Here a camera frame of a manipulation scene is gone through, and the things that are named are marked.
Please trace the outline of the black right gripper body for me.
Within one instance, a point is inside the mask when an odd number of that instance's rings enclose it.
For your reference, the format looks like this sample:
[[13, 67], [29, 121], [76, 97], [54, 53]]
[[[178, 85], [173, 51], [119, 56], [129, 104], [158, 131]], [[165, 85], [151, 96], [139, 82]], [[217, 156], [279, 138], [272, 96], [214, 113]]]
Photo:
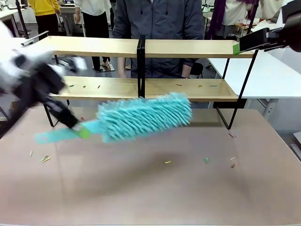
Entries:
[[289, 47], [301, 52], [301, 1], [293, 0], [281, 8], [283, 26], [268, 29], [264, 51]]

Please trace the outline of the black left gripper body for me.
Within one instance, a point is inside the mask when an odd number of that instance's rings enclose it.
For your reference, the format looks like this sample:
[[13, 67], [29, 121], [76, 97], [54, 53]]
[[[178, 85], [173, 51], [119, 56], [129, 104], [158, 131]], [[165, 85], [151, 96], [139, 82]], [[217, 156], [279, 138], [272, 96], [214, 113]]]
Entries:
[[25, 106], [34, 106], [37, 103], [61, 106], [63, 104], [60, 101], [51, 97], [65, 87], [61, 72], [64, 69], [57, 65], [38, 64], [28, 73], [22, 74], [14, 88], [14, 94]]

